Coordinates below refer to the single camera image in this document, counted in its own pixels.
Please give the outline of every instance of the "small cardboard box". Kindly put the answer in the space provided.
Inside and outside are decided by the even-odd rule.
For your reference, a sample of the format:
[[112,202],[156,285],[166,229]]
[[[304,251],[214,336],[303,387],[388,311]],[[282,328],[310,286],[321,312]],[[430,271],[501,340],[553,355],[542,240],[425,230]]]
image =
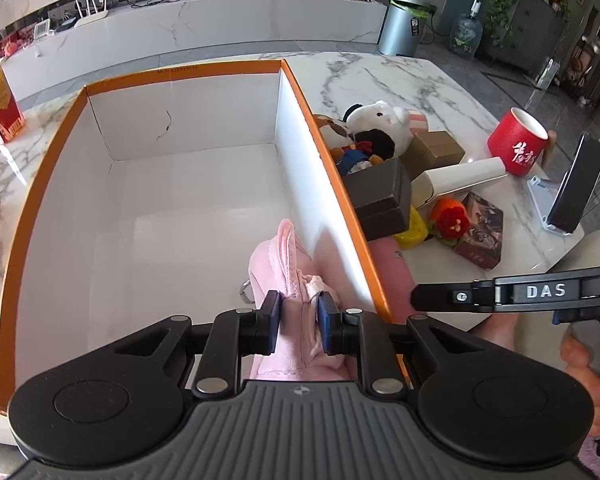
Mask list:
[[423,171],[458,164],[464,157],[460,144],[447,132],[423,132],[413,136],[400,160],[411,180]]
[[348,174],[342,181],[366,240],[409,228],[411,182],[397,158]]
[[500,262],[504,213],[474,192],[469,192],[462,203],[470,225],[454,251],[477,266],[491,270]]

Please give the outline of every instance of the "black phone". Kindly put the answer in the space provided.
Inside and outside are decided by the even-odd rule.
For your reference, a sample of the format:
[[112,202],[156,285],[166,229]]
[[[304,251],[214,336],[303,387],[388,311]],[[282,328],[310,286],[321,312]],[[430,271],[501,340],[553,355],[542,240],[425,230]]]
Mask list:
[[546,222],[566,233],[573,233],[578,227],[599,175],[600,142],[588,134],[583,134]]

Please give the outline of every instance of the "marble table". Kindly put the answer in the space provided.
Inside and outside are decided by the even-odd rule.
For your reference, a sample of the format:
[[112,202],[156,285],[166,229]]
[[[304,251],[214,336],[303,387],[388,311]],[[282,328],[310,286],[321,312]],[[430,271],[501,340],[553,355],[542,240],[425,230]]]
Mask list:
[[[449,131],[466,150],[467,159],[489,156],[485,142],[496,119],[427,60],[333,52],[231,59],[279,57],[288,60],[314,113],[340,118],[352,104],[382,99],[392,105],[422,110],[430,129]],[[25,132],[0,150],[0,297],[24,199],[58,124],[76,97],[75,93],[69,94],[25,112]],[[484,272],[432,240],[404,252],[416,282],[546,272],[582,238],[581,228],[565,238],[543,231],[534,218],[523,180],[507,176],[477,192],[505,213],[501,263]],[[3,416],[0,416],[0,442],[13,443]]]

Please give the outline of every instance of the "gray cabinet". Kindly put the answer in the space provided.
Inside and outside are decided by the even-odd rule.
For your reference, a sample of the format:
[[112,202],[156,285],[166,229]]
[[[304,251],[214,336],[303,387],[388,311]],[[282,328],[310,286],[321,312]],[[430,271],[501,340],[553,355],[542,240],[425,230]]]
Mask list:
[[532,73],[551,57],[564,25],[564,18],[544,0],[518,0],[502,46],[495,46],[485,33],[482,50]]

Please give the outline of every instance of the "metallic trash can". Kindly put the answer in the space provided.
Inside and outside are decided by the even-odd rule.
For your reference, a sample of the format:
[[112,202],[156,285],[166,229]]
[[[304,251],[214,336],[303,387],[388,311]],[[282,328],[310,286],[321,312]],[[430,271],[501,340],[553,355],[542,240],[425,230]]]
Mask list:
[[425,24],[436,10],[425,0],[391,0],[378,50],[387,56],[413,57],[424,36]]

